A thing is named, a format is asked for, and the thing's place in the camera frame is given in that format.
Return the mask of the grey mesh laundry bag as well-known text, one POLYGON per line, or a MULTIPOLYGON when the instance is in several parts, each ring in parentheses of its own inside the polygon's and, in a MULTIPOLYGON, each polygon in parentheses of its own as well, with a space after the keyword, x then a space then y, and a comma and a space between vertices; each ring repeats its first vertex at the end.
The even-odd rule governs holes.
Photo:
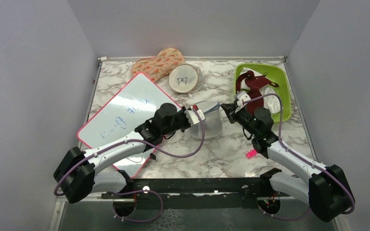
MULTIPOLYGON (((211 139, 221 135, 222 121, 220 118, 220 103, 217 101, 201 101, 196 103, 196 107, 203 111, 205 120, 203 126, 205 129, 204 139, 211 139)), ((202 127, 197 124, 187 130, 187 133, 195 139, 201 140, 202 127)))

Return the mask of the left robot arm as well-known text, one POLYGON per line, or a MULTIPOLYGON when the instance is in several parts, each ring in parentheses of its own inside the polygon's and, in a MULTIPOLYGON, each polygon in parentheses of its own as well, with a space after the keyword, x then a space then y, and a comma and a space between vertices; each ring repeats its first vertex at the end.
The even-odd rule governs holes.
POLYGON ((95 177, 106 167, 150 149, 161 151, 159 145, 165 136, 202 125, 204 120, 203 111, 196 105, 178 110, 164 103, 152 118, 119 140, 84 151, 79 147, 69 149, 53 174, 57 182, 53 193, 65 196, 71 204, 79 202, 99 187, 95 177))

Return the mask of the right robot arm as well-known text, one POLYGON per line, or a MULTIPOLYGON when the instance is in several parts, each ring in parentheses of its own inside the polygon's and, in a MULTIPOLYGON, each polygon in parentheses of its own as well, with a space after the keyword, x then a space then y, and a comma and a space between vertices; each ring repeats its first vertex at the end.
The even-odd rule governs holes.
POLYGON ((223 103, 221 108, 231 124, 238 123, 252 135, 254 150, 295 174, 293 177, 279 170, 266 174, 259 182, 263 195, 286 193, 306 203, 324 222, 354 211, 355 199, 344 171, 337 165, 326 166, 295 152, 272 131, 274 121, 268 109, 260 107, 251 114, 236 102, 223 103))

